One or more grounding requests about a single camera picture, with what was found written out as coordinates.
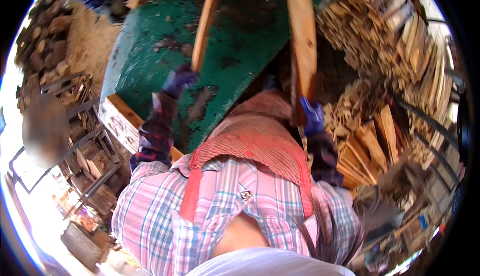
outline dirt floor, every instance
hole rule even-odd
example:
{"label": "dirt floor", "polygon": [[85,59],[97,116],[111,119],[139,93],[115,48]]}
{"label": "dirt floor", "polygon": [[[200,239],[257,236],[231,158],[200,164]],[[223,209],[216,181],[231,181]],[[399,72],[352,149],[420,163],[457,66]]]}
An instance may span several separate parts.
{"label": "dirt floor", "polygon": [[82,3],[72,2],[73,20],[68,35],[67,61],[70,72],[86,71],[93,75],[93,96],[100,96],[105,69],[113,44],[122,28],[112,25]]}

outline green machine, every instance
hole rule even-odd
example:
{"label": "green machine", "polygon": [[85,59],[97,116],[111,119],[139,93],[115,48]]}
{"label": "green machine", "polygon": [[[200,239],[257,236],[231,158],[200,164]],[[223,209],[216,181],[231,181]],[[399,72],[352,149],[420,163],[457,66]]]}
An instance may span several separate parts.
{"label": "green machine", "polygon": [[[151,92],[191,60],[204,1],[154,0],[131,10],[110,55],[101,99],[117,93],[146,119]],[[217,1],[200,80],[177,101],[174,145],[183,153],[203,142],[290,38],[286,0]]]}

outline person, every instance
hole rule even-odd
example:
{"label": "person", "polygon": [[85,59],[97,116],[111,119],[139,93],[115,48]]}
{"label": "person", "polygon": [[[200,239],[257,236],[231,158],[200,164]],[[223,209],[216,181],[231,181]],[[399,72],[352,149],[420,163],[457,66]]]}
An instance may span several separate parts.
{"label": "person", "polygon": [[345,266],[363,240],[362,223],[336,171],[337,152],[318,103],[306,99],[303,148],[285,128],[292,109],[273,75],[238,105],[192,154],[171,164],[176,100],[199,74],[171,72],[139,128],[130,184],[112,230],[153,275],[186,275],[221,255],[276,248]]}

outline hand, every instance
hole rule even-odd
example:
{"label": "hand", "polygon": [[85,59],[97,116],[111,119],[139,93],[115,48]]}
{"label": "hand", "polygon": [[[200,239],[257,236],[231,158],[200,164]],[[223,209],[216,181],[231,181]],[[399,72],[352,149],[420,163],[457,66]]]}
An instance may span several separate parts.
{"label": "hand", "polygon": [[305,111],[305,115],[307,116],[307,124],[305,125],[304,129],[305,135],[310,135],[323,131],[325,129],[325,126],[323,124],[324,112],[318,102],[315,101],[315,104],[312,108],[308,99],[303,97],[300,99],[300,104],[302,105],[303,111]]}
{"label": "hand", "polygon": [[176,72],[170,71],[162,88],[170,93],[174,99],[178,99],[182,95],[183,88],[198,81],[199,75],[199,73],[191,70],[190,63],[185,63],[180,65]]}

